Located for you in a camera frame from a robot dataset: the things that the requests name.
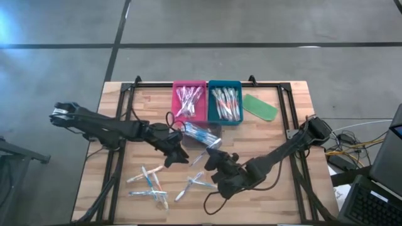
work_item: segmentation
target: black cable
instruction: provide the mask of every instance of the black cable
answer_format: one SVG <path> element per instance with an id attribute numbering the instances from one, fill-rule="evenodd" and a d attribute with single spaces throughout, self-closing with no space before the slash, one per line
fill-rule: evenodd
<path id="1" fill-rule="evenodd" d="M 214 215 L 215 213 L 219 212 L 219 211 L 225 206 L 225 204 L 226 204 L 226 202 L 227 202 L 227 199 L 225 199 L 225 201 L 222 203 L 222 205 L 221 205 L 217 210 L 215 210 L 215 211 L 212 212 L 212 213 L 208 212 L 206 205 L 207 205 L 207 201 L 208 201 L 209 197 L 210 197 L 211 195 L 215 195 L 215 194 L 218 194 L 218 193 L 219 193 L 219 191 L 211 192 L 211 193 L 209 193 L 209 194 L 207 195 L 207 197 L 205 198 L 205 200 L 204 200 L 204 211 L 206 212 L 206 214 L 208 214 L 208 215 Z"/>
<path id="2" fill-rule="evenodd" d="M 173 122 L 171 122 L 171 124 L 169 123 L 169 118 L 168 118 L 169 115 L 172 115 L 172 118 L 173 118 Z M 184 124 L 184 122 L 181 121 L 181 120 L 176 120 L 174 113 L 171 112 L 171 111 L 168 111 L 168 112 L 166 113 L 165 120 L 166 120 L 166 124 L 168 125 L 169 129 L 172 129 L 172 130 L 174 130 L 174 131 L 177 131 L 176 129 L 173 128 L 173 126 L 174 126 L 177 122 L 180 122 L 180 123 L 183 125 L 184 131 L 186 131 L 186 129 L 187 129 L 187 128 L 186 128 L 186 125 Z"/>
<path id="3" fill-rule="evenodd" d="M 89 157 L 93 156 L 94 154 L 98 153 L 99 151 L 102 151 L 103 149 L 105 149 L 105 147 L 102 147 L 102 148 L 100 148 L 99 150 L 97 150 L 96 152 L 91 153 L 90 155 L 88 155 L 88 156 L 85 158 L 85 160 L 87 161 L 87 160 L 89 159 Z"/>
<path id="4" fill-rule="evenodd" d="M 336 144 L 336 145 L 334 145 L 334 146 L 332 146 L 332 147 L 329 147 L 329 148 L 327 148 L 328 150 L 332 150 L 332 151 L 342 151 L 342 147 L 345 147 L 345 148 L 351 148 L 350 146 L 348 146 L 348 145 L 345 145 L 345 144 Z"/>
<path id="5" fill-rule="evenodd" d="M 9 194 L 10 194 L 10 192 L 11 192 L 11 189 L 12 189 L 12 187 L 13 187 L 13 176 L 12 176 L 12 174 L 11 174 L 11 165 L 10 165 L 10 162 L 9 162 L 9 161 L 7 161 L 6 164 L 7 164 L 7 166 L 8 166 L 9 189 L 8 189 L 8 191 L 7 191 L 7 193 L 6 193 L 6 196 L 3 198 L 3 200 L 2 200 L 1 203 L 0 203 L 0 210 L 1 210 L 1 208 L 3 207 L 3 205 L 6 203 L 6 200 L 7 200 L 8 196 L 9 196 Z"/>
<path id="6" fill-rule="evenodd" d="M 356 159 L 350 157 L 350 156 L 347 155 L 347 154 L 344 154 L 344 156 L 348 157 L 348 158 L 352 161 L 352 163 L 353 163 L 354 166 L 355 166 L 355 169 L 356 169 L 356 168 L 360 168 L 360 167 L 359 167 L 359 163 L 356 161 Z"/>
<path id="7" fill-rule="evenodd" d="M 283 159 L 279 162 L 278 175 L 276 176 L 276 179 L 275 179 L 274 183 L 271 186 L 269 186 L 267 188 L 251 188 L 251 190 L 253 190 L 253 191 L 268 191 L 268 190 L 274 188 L 276 186 L 276 184 L 278 184 L 279 178 L 281 177 L 282 161 L 283 161 Z"/>
<path id="8" fill-rule="evenodd" d="M 139 119 L 139 117 L 137 116 L 137 114 L 136 114 L 136 112 L 134 111 L 133 108 L 131 108 L 131 112 L 133 113 L 134 117 L 135 117 L 139 122 L 141 122 L 141 119 Z"/>
<path id="9" fill-rule="evenodd" d="M 366 152 L 367 160 L 369 160 L 369 166 L 371 166 L 371 159 L 370 159 L 369 151 L 367 150 L 366 147 L 364 147 L 364 151 Z"/>
<path id="10" fill-rule="evenodd" d="M 308 147 L 308 149 L 307 150 L 304 150 L 304 151 L 307 151 L 307 154 L 306 154 L 306 158 L 310 155 L 310 147 Z M 299 156 L 297 156 L 297 154 L 296 154 L 297 152 L 295 152 L 295 157 L 297 158 L 297 159 L 300 159 L 300 157 Z"/>
<path id="11" fill-rule="evenodd" d="M 381 134 L 380 136 L 378 136 L 377 138 L 372 139 L 371 141 L 368 141 L 368 142 L 372 142 L 372 141 L 375 141 L 375 140 L 379 139 L 380 137 L 382 137 L 383 135 L 385 135 L 387 132 L 388 132 L 388 131 L 385 131 L 384 133 L 382 133 L 382 134 Z"/>
<path id="12" fill-rule="evenodd" d="M 355 170 L 358 168 L 359 160 L 360 160 L 360 153 L 357 153 L 357 161 L 356 161 L 357 163 L 356 163 Z"/>

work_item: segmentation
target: gray floor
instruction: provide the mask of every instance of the gray floor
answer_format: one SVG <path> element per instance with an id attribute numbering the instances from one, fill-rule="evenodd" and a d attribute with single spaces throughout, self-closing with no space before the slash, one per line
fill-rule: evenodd
<path id="1" fill-rule="evenodd" d="M 0 44 L 113 43 L 123 4 L 5 0 Z M 402 41 L 401 22 L 392 0 L 133 0 L 122 43 Z M 51 126 L 48 115 L 57 101 L 96 110 L 110 55 L 0 50 L 0 134 L 52 156 L 47 166 L 31 164 L 15 225 L 70 220 L 88 143 Z M 336 129 L 393 117 L 402 102 L 401 55 L 402 47 L 119 50 L 112 80 L 307 80 L 317 114 Z M 365 141 L 387 126 L 351 131 Z"/>

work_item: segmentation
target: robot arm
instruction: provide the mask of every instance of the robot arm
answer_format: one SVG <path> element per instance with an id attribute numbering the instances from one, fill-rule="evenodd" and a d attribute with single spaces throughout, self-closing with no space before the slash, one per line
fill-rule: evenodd
<path id="1" fill-rule="evenodd" d="M 77 103 L 56 103 L 50 122 L 54 126 L 76 128 L 83 132 L 88 141 L 97 138 L 107 149 L 121 147 L 122 141 L 147 142 L 155 150 L 163 152 L 165 166 L 172 163 L 188 163 L 188 155 L 180 146 L 183 135 L 180 131 L 170 132 L 166 124 L 149 121 L 119 121 L 115 118 L 91 112 Z"/>
<path id="2" fill-rule="evenodd" d="M 243 190 L 253 190 L 266 179 L 266 175 L 276 163 L 282 161 L 292 153 L 304 151 L 311 145 L 321 145 L 329 139 L 331 133 L 329 126 L 314 117 L 308 119 L 301 129 L 287 142 L 265 156 L 258 156 L 245 162 L 237 163 L 239 156 L 216 149 L 208 149 L 210 155 L 205 169 L 217 169 L 212 176 L 214 183 L 218 184 L 218 191 L 225 199 L 230 199 Z"/>

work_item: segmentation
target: green sponge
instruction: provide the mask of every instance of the green sponge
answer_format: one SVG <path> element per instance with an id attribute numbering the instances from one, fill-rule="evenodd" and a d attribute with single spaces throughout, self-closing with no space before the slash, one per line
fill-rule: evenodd
<path id="1" fill-rule="evenodd" d="M 243 99 L 243 108 L 266 121 L 274 120 L 278 113 L 278 110 L 275 107 L 249 94 L 247 94 Z"/>

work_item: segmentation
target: bundle of utensils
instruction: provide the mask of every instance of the bundle of utensils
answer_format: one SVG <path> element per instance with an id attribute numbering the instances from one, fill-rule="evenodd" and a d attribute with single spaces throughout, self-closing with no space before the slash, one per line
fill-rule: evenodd
<path id="1" fill-rule="evenodd" d="M 235 88 L 224 87 L 212 89 L 211 93 L 216 100 L 219 119 L 240 120 L 239 91 Z"/>
<path id="2" fill-rule="evenodd" d="M 176 93 L 182 108 L 177 112 L 175 117 L 184 115 L 185 117 L 195 116 L 195 104 L 203 93 L 202 87 L 180 87 L 176 89 Z"/>
<path id="3" fill-rule="evenodd" d="M 188 177 L 188 178 L 187 178 L 187 186 L 184 188 L 183 191 L 181 191 L 181 192 L 177 195 L 177 197 L 175 198 L 175 202 L 178 202 L 179 199 L 181 199 L 181 198 L 183 197 L 183 195 L 186 194 L 186 192 L 188 191 L 188 189 L 189 189 L 193 184 L 206 186 L 206 187 L 208 187 L 208 188 L 212 188 L 212 189 L 215 189 L 215 190 L 218 189 L 218 187 L 217 187 L 216 185 L 213 185 L 213 184 L 210 184 L 210 183 L 207 183 L 207 182 L 199 181 L 198 179 L 199 179 L 201 176 L 203 176 L 203 175 L 204 175 L 204 172 L 201 171 L 201 172 L 197 173 L 197 175 L 195 175 L 194 178 Z"/>
<path id="4" fill-rule="evenodd" d="M 163 166 L 159 166 L 159 167 L 157 167 L 155 169 L 147 171 L 145 169 L 145 167 L 142 166 L 141 167 L 142 173 L 140 175 L 138 175 L 138 176 L 135 176 L 133 178 L 128 179 L 127 183 L 139 180 L 141 178 L 145 178 L 146 182 L 147 182 L 148 186 L 151 188 L 151 190 L 150 191 L 130 191 L 129 196 L 151 195 L 151 196 L 154 197 L 155 201 L 160 202 L 160 203 L 163 204 L 163 206 L 164 206 L 166 211 L 169 211 L 169 205 L 168 205 L 168 200 L 167 200 L 168 193 L 162 190 L 161 184 L 159 183 L 159 179 L 158 179 L 158 177 L 156 175 L 156 172 L 158 172 L 158 171 L 160 171 L 162 169 L 163 169 Z M 154 188 L 154 186 L 152 184 L 152 181 L 150 180 L 150 178 L 148 176 L 149 174 L 152 174 L 152 177 L 153 177 L 156 185 L 158 185 L 157 189 Z"/>

